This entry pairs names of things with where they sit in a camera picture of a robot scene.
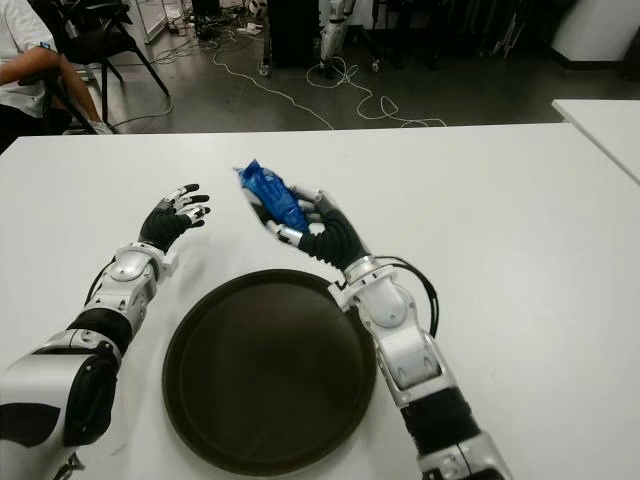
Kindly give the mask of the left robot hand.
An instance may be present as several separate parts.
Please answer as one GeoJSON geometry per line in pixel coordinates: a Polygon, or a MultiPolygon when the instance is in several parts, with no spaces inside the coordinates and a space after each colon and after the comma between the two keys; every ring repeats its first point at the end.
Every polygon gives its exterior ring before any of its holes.
{"type": "Polygon", "coordinates": [[[144,220],[138,241],[167,253],[187,230],[204,226],[210,197],[197,194],[199,188],[187,184],[164,195],[144,220]]]}

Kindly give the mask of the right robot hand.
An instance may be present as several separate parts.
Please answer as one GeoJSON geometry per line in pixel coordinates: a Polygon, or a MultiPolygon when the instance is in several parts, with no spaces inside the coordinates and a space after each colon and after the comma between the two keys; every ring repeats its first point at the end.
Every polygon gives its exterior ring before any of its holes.
{"type": "Polygon", "coordinates": [[[297,230],[276,220],[264,206],[253,205],[258,218],[277,240],[341,271],[370,255],[355,228],[326,191],[301,186],[293,186],[290,191],[307,218],[323,229],[320,233],[297,230]]]}

